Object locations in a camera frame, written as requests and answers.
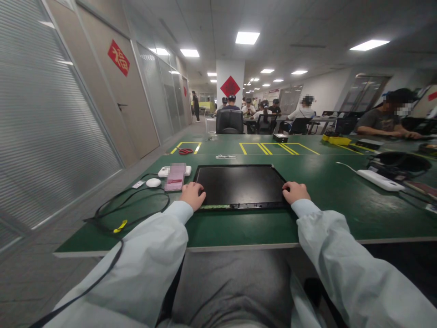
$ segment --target person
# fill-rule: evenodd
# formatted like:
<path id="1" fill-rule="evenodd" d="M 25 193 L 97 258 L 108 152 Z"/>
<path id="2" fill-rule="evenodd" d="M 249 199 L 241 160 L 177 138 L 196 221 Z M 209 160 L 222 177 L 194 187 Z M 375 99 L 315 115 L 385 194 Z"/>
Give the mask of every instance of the person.
<path id="1" fill-rule="evenodd" d="M 254 115 L 256 113 L 256 109 L 252 106 L 252 99 L 246 98 L 245 104 L 246 105 L 243 106 L 243 108 L 241 109 L 243 111 L 243 114 Z"/>
<path id="2" fill-rule="evenodd" d="M 196 96 L 196 92 L 193 90 L 191 91 L 193 94 L 193 108 L 194 108 L 194 114 L 196 115 L 196 123 L 200 122 L 200 106 L 199 106 L 199 98 Z"/>
<path id="3" fill-rule="evenodd" d="M 314 116 L 314 112 L 311 110 L 311 104 L 314 101 L 313 96 L 305 96 L 300 101 L 300 106 L 295 109 L 290 115 L 287 116 L 287 119 L 290 121 L 295 120 L 296 118 L 311 118 Z M 290 131 L 290 124 L 282 121 L 279 124 L 278 133 L 283 133 L 283 131 Z"/>
<path id="4" fill-rule="evenodd" d="M 237 97 L 235 95 L 229 95 L 228 97 L 228 105 L 224 106 L 222 109 L 233 109 L 233 110 L 241 110 L 239 107 L 235 106 L 235 101 Z"/>
<path id="5" fill-rule="evenodd" d="M 222 104 L 220 105 L 219 108 L 217 108 L 214 112 L 214 114 L 217 114 L 217 111 L 220 109 L 223 109 L 223 107 L 225 107 L 228 104 L 228 99 L 226 97 L 222 98 Z"/>
<path id="6" fill-rule="evenodd" d="M 319 209 L 305 184 L 286 182 L 282 189 L 298 217 L 299 243 L 348 327 L 435 327 L 437 309 L 393 265 L 354 239 L 344 215 Z M 286 250 L 186 252 L 185 225 L 205 197 L 202 185 L 184 185 L 178 201 L 123 238 L 124 248 L 107 276 L 45 327 L 156 327 L 182 262 L 171 318 L 158 328 L 326 327 L 292 271 L 299 263 L 290 263 Z M 97 281 L 120 247 L 115 245 L 55 308 Z"/>
<path id="7" fill-rule="evenodd" d="M 282 115 L 281 107 L 279 107 L 279 99 L 273 99 L 273 105 L 269 107 L 269 110 L 275 115 Z"/>
<path id="8" fill-rule="evenodd" d="M 383 102 L 360 118 L 355 126 L 355 132 L 396 138 L 421 138 L 420 133 L 406 130 L 399 118 L 399 114 L 405 111 L 404 107 L 415 100 L 417 100 L 416 93 L 407 88 L 388 92 Z"/>
<path id="9" fill-rule="evenodd" d="M 267 115 L 272 114 L 272 111 L 269 110 L 268 108 L 269 108 L 269 101 L 267 99 L 263 100 L 262 102 L 259 103 L 259 111 L 257 111 L 250 119 L 258 121 L 258 117 L 263 114 L 264 115 L 263 122 L 268 123 L 269 118 L 267 117 Z"/>

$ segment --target yellow cable tie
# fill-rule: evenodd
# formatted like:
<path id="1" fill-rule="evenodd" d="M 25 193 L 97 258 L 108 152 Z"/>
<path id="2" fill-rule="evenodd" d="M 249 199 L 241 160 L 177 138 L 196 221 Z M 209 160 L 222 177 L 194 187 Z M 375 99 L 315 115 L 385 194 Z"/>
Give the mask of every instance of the yellow cable tie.
<path id="1" fill-rule="evenodd" d="M 118 229 L 114 229 L 114 233 L 119 233 L 123 230 L 124 226 L 127 224 L 127 220 L 123 220 L 122 225 L 118 227 Z"/>

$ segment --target ceiling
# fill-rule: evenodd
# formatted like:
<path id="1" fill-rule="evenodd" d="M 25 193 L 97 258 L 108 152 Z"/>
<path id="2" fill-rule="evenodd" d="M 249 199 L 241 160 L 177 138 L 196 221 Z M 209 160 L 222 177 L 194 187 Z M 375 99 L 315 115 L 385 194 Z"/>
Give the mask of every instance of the ceiling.
<path id="1" fill-rule="evenodd" d="M 207 72 L 215 72 L 217 59 L 245 59 L 245 82 L 259 77 L 258 85 L 271 87 L 276 78 L 294 82 L 352 65 L 437 69 L 435 0 L 131 2 L 187 63 L 191 86 L 215 90 Z M 235 44 L 238 31 L 260 36 L 254 45 Z M 391 42 L 349 50 L 370 39 Z M 179 49 L 197 49 L 200 58 L 185 58 Z M 260 74 L 264 68 L 275 71 Z M 291 75 L 299 69 L 308 73 Z"/>

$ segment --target white power strip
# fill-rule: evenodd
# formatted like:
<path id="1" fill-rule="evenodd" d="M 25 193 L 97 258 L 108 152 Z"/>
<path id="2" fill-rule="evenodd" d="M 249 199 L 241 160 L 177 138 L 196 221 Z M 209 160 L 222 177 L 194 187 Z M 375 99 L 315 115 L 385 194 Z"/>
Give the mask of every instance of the white power strip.
<path id="1" fill-rule="evenodd" d="M 162 169 L 159 170 L 158 177 L 166 178 L 169 172 L 170 172 L 170 166 L 164 166 Z M 184 175 L 190 176 L 190 174 L 191 174 L 191 166 L 186 166 Z"/>
<path id="2" fill-rule="evenodd" d="M 376 184 L 378 187 L 383 188 L 387 191 L 400 191 L 405 189 L 403 185 L 400 185 L 370 170 L 358 170 L 356 173 L 364 179 L 369 180 L 370 182 Z"/>

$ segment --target light blue lab coat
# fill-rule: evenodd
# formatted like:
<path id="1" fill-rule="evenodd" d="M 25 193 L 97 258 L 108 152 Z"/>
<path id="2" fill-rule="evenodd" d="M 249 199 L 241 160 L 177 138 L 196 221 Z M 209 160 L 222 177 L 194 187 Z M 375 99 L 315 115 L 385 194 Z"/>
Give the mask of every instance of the light blue lab coat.
<path id="1" fill-rule="evenodd" d="M 345 217 L 321 211 L 310 200 L 292 205 L 299 242 L 319 274 L 330 299 L 349 327 L 436 327 L 437 310 L 395 267 L 375 259 L 349 232 Z M 126 237 L 112 271 L 86 296 L 61 312 L 46 327 L 154 328 L 164 296 L 182 262 L 188 242 L 185 224 L 193 209 L 175 201 L 163 213 L 140 223 Z M 57 304 L 80 295 L 109 267 L 116 245 Z M 325 327 L 292 275 L 294 301 L 291 326 Z M 163 327 L 186 327 L 166 320 Z M 226 327 L 263 327 L 260 323 L 227 323 Z"/>

